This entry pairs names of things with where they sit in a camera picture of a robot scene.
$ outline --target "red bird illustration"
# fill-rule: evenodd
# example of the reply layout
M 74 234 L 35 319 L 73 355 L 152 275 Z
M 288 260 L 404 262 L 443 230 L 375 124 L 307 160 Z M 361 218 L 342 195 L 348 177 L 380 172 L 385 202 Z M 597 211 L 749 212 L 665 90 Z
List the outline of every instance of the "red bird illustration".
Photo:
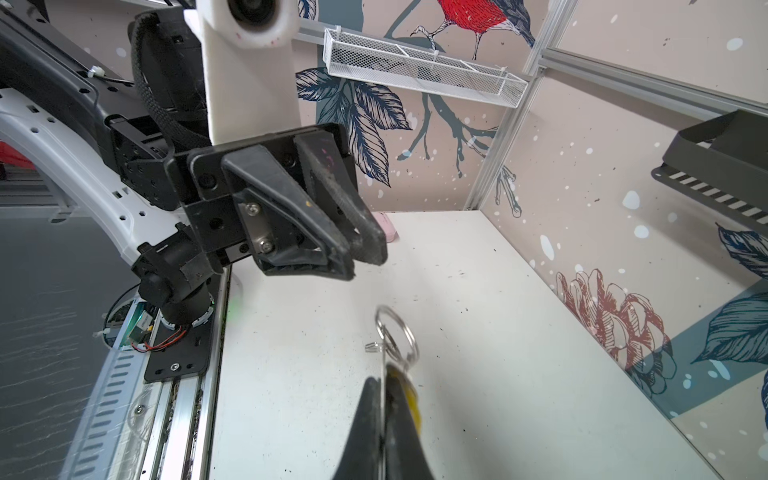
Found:
M 423 33 L 435 49 L 434 37 L 451 25 L 458 25 L 475 33 L 475 53 L 478 56 L 480 38 L 488 30 L 510 30 L 522 36 L 532 47 L 535 41 L 531 35 L 531 17 L 523 5 L 523 0 L 438 0 L 445 20 L 435 31 L 427 31 L 419 25 L 411 34 Z

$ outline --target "small metal ring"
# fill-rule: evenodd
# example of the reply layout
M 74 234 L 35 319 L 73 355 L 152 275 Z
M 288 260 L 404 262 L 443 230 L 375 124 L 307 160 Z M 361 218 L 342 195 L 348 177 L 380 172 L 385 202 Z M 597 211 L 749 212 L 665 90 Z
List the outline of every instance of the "small metal ring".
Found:
M 408 340 L 408 344 L 411 347 L 411 351 L 408 353 L 408 355 L 405 357 L 405 359 L 402 358 L 402 354 L 400 352 L 400 349 L 397 346 L 397 343 L 395 343 L 395 340 L 392 338 L 392 335 L 389 333 L 387 328 L 384 326 L 381 320 L 381 315 L 386 314 L 389 316 L 389 318 L 395 320 L 395 322 L 400 326 L 403 333 L 406 335 L 406 339 Z M 389 356 L 392 357 L 393 360 L 395 360 L 398 363 L 401 363 L 403 365 L 404 370 L 410 369 L 412 366 L 416 364 L 416 362 L 419 361 L 419 344 L 416 343 L 416 338 L 413 336 L 413 332 L 411 331 L 410 327 L 406 325 L 406 322 L 400 318 L 400 315 L 395 313 L 395 310 L 392 310 L 387 305 L 379 305 L 376 307 L 376 331 L 379 333 L 379 336 L 382 337 L 382 341 L 384 342 L 384 348 L 386 352 L 389 354 Z

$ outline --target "red wire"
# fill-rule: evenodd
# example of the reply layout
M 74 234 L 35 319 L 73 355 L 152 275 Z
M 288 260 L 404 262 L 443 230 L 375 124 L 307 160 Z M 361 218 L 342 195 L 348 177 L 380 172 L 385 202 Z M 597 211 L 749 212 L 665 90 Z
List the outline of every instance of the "red wire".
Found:
M 190 331 L 190 327 L 181 327 L 179 330 L 176 330 L 175 332 L 171 333 L 171 335 L 160 342 L 159 344 L 155 346 L 147 346 L 145 350 L 139 349 L 136 345 L 134 345 L 131 342 L 131 346 L 140 353 L 146 353 L 146 352 L 156 352 L 158 350 L 166 349 L 171 345 L 174 345 L 179 340 L 183 339 L 187 333 Z

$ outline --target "white tabletop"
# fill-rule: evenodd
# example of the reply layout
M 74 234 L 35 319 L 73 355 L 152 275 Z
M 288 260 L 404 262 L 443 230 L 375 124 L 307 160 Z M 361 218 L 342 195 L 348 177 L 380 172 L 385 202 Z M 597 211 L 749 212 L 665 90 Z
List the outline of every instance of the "white tabletop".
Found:
M 419 342 L 435 478 L 717 478 L 480 212 L 390 218 L 389 260 L 352 282 L 234 266 L 213 480 L 333 476 L 380 303 Z

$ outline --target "gray floor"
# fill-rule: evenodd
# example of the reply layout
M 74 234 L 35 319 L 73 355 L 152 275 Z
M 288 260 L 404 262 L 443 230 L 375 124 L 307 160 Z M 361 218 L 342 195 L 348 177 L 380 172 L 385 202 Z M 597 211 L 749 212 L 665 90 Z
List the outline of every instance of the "gray floor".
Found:
M 57 478 L 137 278 L 90 218 L 0 219 L 0 478 Z

